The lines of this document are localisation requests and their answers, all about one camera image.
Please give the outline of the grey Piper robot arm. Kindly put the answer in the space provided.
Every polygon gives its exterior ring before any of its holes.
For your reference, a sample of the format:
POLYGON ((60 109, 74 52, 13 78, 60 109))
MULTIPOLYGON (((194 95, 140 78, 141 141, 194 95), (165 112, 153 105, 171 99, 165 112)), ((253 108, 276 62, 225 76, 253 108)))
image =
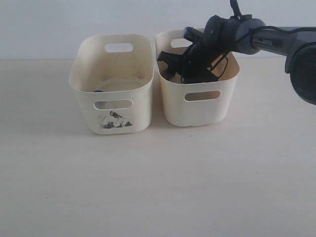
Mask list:
POLYGON ((251 15, 209 18, 202 31, 183 30, 191 44, 177 54, 162 50, 157 61, 167 65, 163 76, 180 76, 182 84, 219 81, 215 67, 228 54, 254 55, 266 51, 286 57, 284 72, 290 76, 293 90, 303 101, 316 103, 316 29, 315 27, 277 27, 266 25, 251 15))

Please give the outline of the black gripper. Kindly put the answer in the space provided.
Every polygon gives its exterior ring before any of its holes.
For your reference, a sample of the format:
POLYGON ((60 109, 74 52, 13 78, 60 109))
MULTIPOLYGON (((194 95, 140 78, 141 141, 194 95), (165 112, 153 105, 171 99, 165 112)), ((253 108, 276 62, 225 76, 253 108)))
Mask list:
POLYGON ((157 61, 167 65, 162 72, 166 80, 173 80, 179 75, 181 83, 206 83, 219 80, 219 77, 212 73, 212 63, 221 55, 221 51, 206 44, 191 44, 182 54, 161 51, 157 61))

